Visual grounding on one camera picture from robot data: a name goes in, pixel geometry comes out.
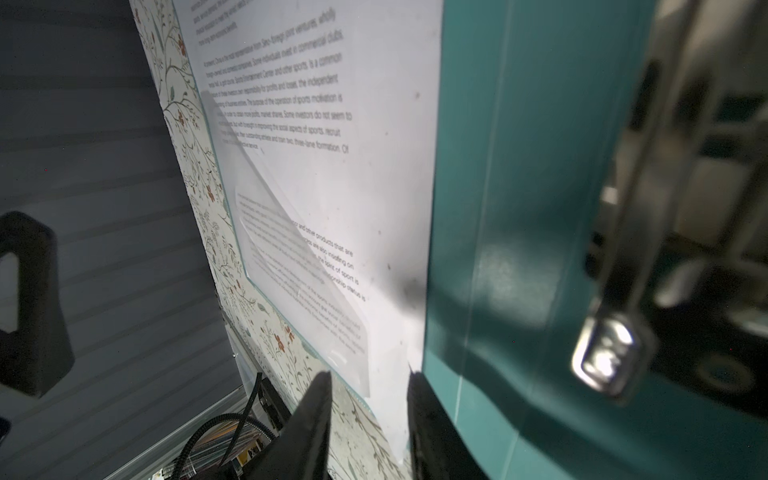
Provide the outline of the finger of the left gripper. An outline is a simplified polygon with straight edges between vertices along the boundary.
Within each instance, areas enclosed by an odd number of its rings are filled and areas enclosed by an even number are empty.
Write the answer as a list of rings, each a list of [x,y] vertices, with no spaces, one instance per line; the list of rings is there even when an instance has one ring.
[[[18,326],[1,333],[1,384],[40,398],[72,369],[75,356],[61,308],[55,232],[33,217],[1,216],[1,254],[18,259]]]

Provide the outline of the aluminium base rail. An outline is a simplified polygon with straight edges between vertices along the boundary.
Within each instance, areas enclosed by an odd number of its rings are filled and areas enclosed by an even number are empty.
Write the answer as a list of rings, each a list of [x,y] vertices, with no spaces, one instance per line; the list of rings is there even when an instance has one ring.
[[[107,477],[191,479],[219,464],[240,470],[277,436],[259,405],[264,383],[257,375]]]

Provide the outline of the floral table mat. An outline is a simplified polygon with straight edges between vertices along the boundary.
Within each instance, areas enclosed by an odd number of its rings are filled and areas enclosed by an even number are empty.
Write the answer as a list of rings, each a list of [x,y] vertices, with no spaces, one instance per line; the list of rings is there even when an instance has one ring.
[[[325,364],[248,280],[217,158],[202,114],[179,22],[170,1],[132,1],[130,12],[150,67],[164,121],[230,331],[280,399],[293,410]],[[409,479],[374,415],[333,379],[329,473],[334,479]]]

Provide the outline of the teal paper folder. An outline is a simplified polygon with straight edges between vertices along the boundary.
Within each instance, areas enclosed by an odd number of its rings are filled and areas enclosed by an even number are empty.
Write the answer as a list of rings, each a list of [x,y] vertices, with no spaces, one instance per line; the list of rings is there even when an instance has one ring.
[[[767,5],[443,5],[423,361],[489,479],[767,475]]]

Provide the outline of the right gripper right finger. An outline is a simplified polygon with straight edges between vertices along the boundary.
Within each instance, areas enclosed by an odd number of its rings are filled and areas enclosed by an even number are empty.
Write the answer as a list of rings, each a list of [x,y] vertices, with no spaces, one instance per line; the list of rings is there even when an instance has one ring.
[[[414,479],[487,479],[422,372],[412,372],[407,391]]]

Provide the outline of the printed paper sheet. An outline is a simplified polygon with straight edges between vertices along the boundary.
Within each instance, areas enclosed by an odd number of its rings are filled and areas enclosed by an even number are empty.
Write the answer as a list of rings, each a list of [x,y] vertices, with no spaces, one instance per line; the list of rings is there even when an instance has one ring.
[[[402,458],[424,351],[442,3],[174,9],[246,276]]]

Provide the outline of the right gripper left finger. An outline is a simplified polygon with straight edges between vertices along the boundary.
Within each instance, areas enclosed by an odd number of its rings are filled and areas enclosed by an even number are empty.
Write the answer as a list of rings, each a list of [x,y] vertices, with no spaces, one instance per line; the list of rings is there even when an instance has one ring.
[[[243,468],[242,479],[329,479],[332,375],[315,376],[281,434]]]

